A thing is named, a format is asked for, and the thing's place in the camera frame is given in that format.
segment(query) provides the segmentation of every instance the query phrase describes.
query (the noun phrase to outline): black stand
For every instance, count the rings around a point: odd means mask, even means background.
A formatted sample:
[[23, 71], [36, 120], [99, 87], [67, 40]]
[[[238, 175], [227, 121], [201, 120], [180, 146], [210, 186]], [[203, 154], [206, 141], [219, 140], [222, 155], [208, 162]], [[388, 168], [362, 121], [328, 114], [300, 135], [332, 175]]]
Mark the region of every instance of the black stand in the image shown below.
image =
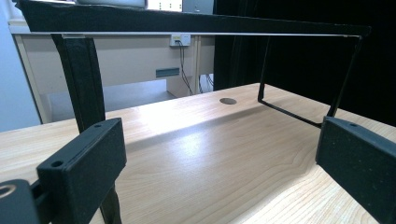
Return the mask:
[[[78, 130], [82, 133], [94, 123], [106, 119], [102, 79], [92, 38], [52, 35], [61, 56]], [[105, 223], [118, 224], [120, 203], [115, 186], [103, 200], [100, 210]]]

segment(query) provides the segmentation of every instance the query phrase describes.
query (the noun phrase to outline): electrical cable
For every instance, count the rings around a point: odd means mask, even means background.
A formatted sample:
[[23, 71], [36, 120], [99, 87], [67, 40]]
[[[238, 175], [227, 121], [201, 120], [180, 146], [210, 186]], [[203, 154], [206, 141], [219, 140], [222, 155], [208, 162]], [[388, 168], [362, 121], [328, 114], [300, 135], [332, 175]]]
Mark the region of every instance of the electrical cable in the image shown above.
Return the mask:
[[213, 87], [214, 82], [213, 82], [213, 80], [212, 80], [212, 78], [210, 77], [209, 74], [206, 74], [206, 80], [207, 80], [207, 81], [210, 83], [210, 85]]
[[207, 91], [210, 91], [210, 83], [209, 83], [209, 80], [207, 79], [207, 76], [205, 75], [205, 77], [206, 77], [206, 88], [207, 88]]
[[184, 48], [183, 43], [177, 40], [178, 46], [180, 47], [180, 66], [181, 66], [181, 78], [183, 79], [186, 86], [189, 88], [190, 95], [193, 95], [189, 80], [187, 79], [186, 73], [184, 72]]
[[202, 90], [202, 86], [201, 86], [201, 76], [199, 76], [198, 82], [199, 82], [199, 92], [204, 93], [204, 91]]

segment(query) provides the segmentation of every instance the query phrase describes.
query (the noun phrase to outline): black metal frame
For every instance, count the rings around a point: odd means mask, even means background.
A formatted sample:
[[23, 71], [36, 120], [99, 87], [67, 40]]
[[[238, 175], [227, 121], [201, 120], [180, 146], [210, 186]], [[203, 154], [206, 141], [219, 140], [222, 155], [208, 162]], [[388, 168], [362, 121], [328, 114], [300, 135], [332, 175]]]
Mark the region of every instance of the black metal frame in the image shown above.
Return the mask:
[[[18, 5], [23, 12], [31, 32], [52, 34], [52, 38], [61, 56], [67, 86], [78, 121], [78, 128], [81, 132], [91, 124], [104, 120], [105, 108], [99, 63], [94, 42], [91, 38], [70, 35], [87, 33], [145, 33], [147, 35], [189, 33], [193, 35], [317, 35], [358, 37], [360, 39], [359, 44], [352, 57], [344, 84], [337, 96], [334, 97], [333, 104], [328, 112], [328, 115], [333, 116], [339, 106], [347, 79], [359, 53], [362, 38], [370, 34], [371, 31], [370, 27], [358, 25], [159, 12], [130, 7], [80, 6], [30, 0], [20, 0]], [[258, 100], [260, 103], [316, 127], [321, 126], [313, 121], [266, 103], [263, 100], [264, 74], [265, 70], [262, 73], [262, 81], [259, 88]], [[106, 197], [108, 200], [105, 200], [105, 202], [108, 203], [104, 203], [102, 207], [102, 213], [106, 223], [113, 223], [111, 219], [114, 217], [116, 217], [117, 222], [120, 222], [120, 213], [117, 213], [117, 209], [114, 209], [118, 206], [114, 188]]]
[[[363, 37], [360, 36], [360, 38], [358, 40], [358, 43], [355, 46], [355, 51], [354, 51], [354, 53], [352, 55], [352, 59], [351, 59], [351, 62], [349, 64], [348, 70], [346, 72], [346, 76], [344, 77], [343, 85], [340, 88], [340, 90], [336, 93], [336, 95], [333, 97], [332, 104], [331, 104], [331, 106], [329, 108], [329, 111], [327, 112], [327, 115], [326, 115], [327, 117], [334, 117], [335, 113], [337, 112], [338, 106], [340, 105], [341, 99], [342, 99], [342, 97], [344, 95], [344, 91], [345, 91], [345, 88], [347, 86], [347, 82], [349, 80], [350, 74], [353, 71], [353, 67], [354, 67], [354, 65], [356, 63], [356, 59], [358, 58], [359, 52], [361, 51], [362, 42], [363, 42]], [[261, 103], [263, 105], [269, 106], [269, 107], [271, 107], [271, 108], [273, 108], [273, 109], [275, 109], [275, 110], [277, 110], [279, 112], [282, 112], [282, 113], [284, 113], [286, 115], [289, 115], [289, 116], [291, 116], [293, 118], [299, 119], [299, 120], [301, 120], [301, 121], [303, 121], [305, 123], [308, 123], [310, 125], [313, 125], [313, 126], [315, 126], [317, 128], [321, 128], [322, 123], [316, 123], [316, 122], [314, 122], [314, 121], [312, 121], [310, 119], [303, 118], [303, 117], [301, 117], [299, 115], [296, 115], [294, 113], [289, 112], [288, 110], [282, 109], [282, 108], [280, 108], [280, 107], [278, 107], [276, 105], [272, 105], [272, 104], [269, 104], [268, 102], [264, 101], [265, 71], [266, 71], [266, 68], [267, 68], [268, 58], [270, 57], [270, 48], [271, 48], [271, 36], [268, 37], [267, 47], [266, 47], [266, 50], [265, 50], [264, 66], [263, 66], [263, 69], [262, 69], [262, 78], [261, 78], [261, 81], [260, 81], [259, 94], [258, 94], [257, 100], [259, 101], [259, 103]]]

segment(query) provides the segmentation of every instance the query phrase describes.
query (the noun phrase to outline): desk surface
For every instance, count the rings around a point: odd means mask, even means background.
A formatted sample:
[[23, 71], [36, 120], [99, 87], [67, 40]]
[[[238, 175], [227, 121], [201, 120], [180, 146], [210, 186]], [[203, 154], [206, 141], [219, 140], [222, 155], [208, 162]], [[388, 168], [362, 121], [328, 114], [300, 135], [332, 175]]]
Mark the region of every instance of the desk surface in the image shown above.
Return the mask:
[[[128, 162], [116, 182], [123, 222], [375, 223], [315, 164], [319, 129], [257, 103], [258, 88], [106, 114], [124, 128]], [[266, 99], [317, 121], [328, 109], [270, 86]], [[345, 111], [337, 117], [396, 141], [394, 127]], [[0, 182], [33, 182], [35, 167], [77, 135], [72, 119], [0, 133]]]

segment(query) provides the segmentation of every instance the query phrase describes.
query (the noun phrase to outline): power outlet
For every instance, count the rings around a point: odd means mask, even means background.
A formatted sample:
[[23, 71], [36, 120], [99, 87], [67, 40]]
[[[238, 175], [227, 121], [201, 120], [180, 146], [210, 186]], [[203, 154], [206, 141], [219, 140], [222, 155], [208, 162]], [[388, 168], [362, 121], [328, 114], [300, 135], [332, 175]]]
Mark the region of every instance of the power outlet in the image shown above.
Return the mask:
[[187, 47], [187, 46], [189, 46], [191, 44], [191, 35], [185, 35], [185, 34], [182, 34], [182, 35], [171, 35], [171, 40], [170, 40], [169, 46], [171, 46], [171, 47], [180, 46], [178, 41], [181, 42], [181, 45], [183, 47]]

